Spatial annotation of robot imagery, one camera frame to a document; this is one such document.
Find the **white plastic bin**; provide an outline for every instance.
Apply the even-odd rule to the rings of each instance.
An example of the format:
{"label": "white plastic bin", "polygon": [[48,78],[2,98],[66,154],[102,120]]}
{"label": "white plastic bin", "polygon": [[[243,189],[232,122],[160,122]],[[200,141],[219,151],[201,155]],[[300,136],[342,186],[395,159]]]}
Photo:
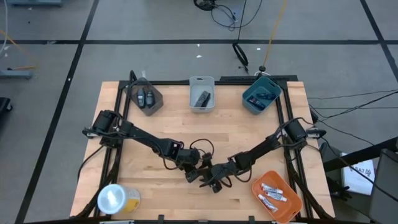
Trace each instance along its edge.
{"label": "white plastic bin", "polygon": [[[195,107],[203,91],[210,93],[210,99],[206,107]],[[213,77],[191,77],[189,79],[189,107],[194,113],[209,113],[216,104],[214,78]]]}

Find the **concrete floor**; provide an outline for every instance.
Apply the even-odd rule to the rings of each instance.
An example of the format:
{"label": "concrete floor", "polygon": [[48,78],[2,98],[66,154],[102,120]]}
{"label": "concrete floor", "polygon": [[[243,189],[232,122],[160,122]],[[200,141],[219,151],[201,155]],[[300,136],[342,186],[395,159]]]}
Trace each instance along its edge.
{"label": "concrete floor", "polygon": [[[79,40],[94,0],[65,0],[63,7],[9,7],[9,35],[16,40]],[[240,18],[243,0],[218,0]],[[259,0],[249,1],[245,20],[252,17]],[[257,17],[242,28],[242,39],[268,39],[282,5],[264,0]],[[398,40],[395,0],[368,1],[386,40]],[[4,27],[4,13],[0,29]],[[215,17],[226,24],[222,13]],[[99,0],[87,40],[183,40],[235,39],[211,20],[209,12],[184,0]],[[359,0],[288,0],[275,36],[279,40],[377,40]],[[77,41],[70,44],[22,45],[35,58],[31,80],[0,80],[0,96],[12,99],[14,110],[0,133],[0,223],[13,223],[36,165],[70,70]],[[241,44],[254,73],[263,61],[266,44]],[[398,58],[398,45],[388,45]],[[30,65],[13,45],[1,55],[0,68]],[[27,213],[26,222],[67,218],[76,188],[76,173],[87,139],[81,134],[93,119],[103,81],[125,80],[133,69],[150,80],[183,80],[205,75],[246,75],[230,44],[86,44],[78,61],[47,160]],[[275,44],[267,62],[273,75],[298,75],[308,97],[349,95],[398,89],[397,77],[379,44]],[[383,94],[310,100],[316,107],[352,107]],[[390,96],[372,106],[398,106]],[[342,110],[321,110],[324,115]],[[397,136],[397,110],[357,110],[328,120],[328,124],[373,143]],[[345,152],[367,147],[327,127],[325,136]],[[346,220],[366,220],[336,206],[336,215]]]}

